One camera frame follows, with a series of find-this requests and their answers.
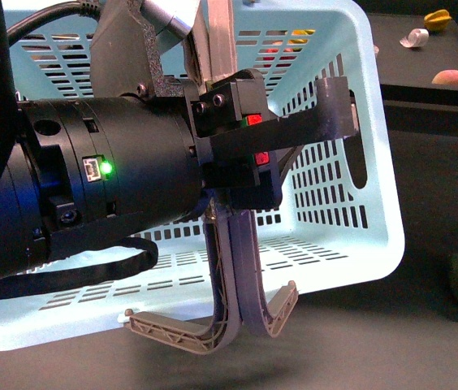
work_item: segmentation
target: light blue plastic basket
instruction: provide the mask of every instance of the light blue plastic basket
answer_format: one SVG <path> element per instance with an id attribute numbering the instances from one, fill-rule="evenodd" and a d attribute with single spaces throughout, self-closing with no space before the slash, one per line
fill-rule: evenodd
<path id="1" fill-rule="evenodd" d="M 4 1 L 8 25 L 55 1 Z M 16 87 L 29 99 L 90 96 L 89 42 L 95 22 L 67 17 L 11 50 Z M 314 29 L 310 36 L 292 35 Z M 315 77 L 348 78 L 355 93 L 368 180 L 357 189 L 342 141 L 307 145 L 283 186 L 279 210 L 257 214 L 268 293 L 295 280 L 300 293 L 382 278 L 399 264 L 404 234 L 369 22 L 352 1 L 235 1 L 239 68 L 266 78 L 270 109 L 279 115 L 315 103 Z M 289 43 L 293 39 L 306 42 Z M 278 49 L 266 53 L 266 49 Z M 295 48 L 293 52 L 283 52 Z M 163 56 L 180 76 L 179 47 Z M 120 327 L 127 308 L 178 319 L 210 315 L 212 296 L 201 221 L 141 233 L 161 257 L 148 272 L 70 292 L 0 301 L 0 350 Z M 110 262 L 128 249 L 87 252 L 38 272 Z"/>

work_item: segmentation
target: green led light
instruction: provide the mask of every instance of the green led light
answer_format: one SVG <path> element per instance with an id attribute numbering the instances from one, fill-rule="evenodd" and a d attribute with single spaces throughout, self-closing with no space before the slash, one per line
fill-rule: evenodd
<path id="1" fill-rule="evenodd" d="M 109 162 L 103 161 L 99 169 L 103 175 L 109 175 L 114 170 L 114 167 Z"/>

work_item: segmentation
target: screw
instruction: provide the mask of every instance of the screw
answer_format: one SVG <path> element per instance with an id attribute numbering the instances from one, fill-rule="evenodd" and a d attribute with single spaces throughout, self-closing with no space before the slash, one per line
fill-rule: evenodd
<path id="1" fill-rule="evenodd" d="M 148 96 L 148 87 L 146 87 L 146 84 L 140 83 L 137 85 L 137 96 L 139 98 L 145 98 Z"/>
<path id="2" fill-rule="evenodd" d="M 37 240 L 39 238 L 43 238 L 43 231 L 41 230 L 41 227 L 35 227 L 32 230 L 32 239 Z"/>
<path id="3" fill-rule="evenodd" d="M 198 102 L 196 105 L 195 105 L 195 112 L 198 114 L 198 115 L 203 115 L 205 114 L 207 111 L 207 104 L 205 104 L 204 102 Z"/>
<path id="4" fill-rule="evenodd" d="M 63 214 L 61 217 L 59 217 L 59 221 L 64 225 L 70 225 L 71 223 L 74 223 L 77 220 L 77 216 L 77 210 L 70 210 Z"/>
<path id="5" fill-rule="evenodd" d="M 213 104 L 215 107 L 224 107 L 226 104 L 226 97 L 220 93 L 217 93 L 213 96 Z"/>

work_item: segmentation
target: black cylindrical motor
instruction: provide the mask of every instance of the black cylindrical motor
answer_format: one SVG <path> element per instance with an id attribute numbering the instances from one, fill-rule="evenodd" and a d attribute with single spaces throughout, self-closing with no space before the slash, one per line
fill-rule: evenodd
<path id="1" fill-rule="evenodd" d="M 173 108 L 131 97 L 20 108 L 24 131 L 0 180 L 0 279 L 110 247 L 197 205 L 192 135 Z"/>

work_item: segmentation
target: red led light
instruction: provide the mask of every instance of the red led light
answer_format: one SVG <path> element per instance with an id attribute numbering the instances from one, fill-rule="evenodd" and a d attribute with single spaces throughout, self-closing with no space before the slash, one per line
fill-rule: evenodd
<path id="1" fill-rule="evenodd" d="M 268 164 L 270 162 L 269 152 L 255 153 L 254 161 L 258 166 Z"/>
<path id="2" fill-rule="evenodd" d="M 254 124 L 260 124 L 263 121 L 261 119 L 260 114 L 247 115 L 245 118 L 247 119 L 248 126 L 253 126 Z"/>

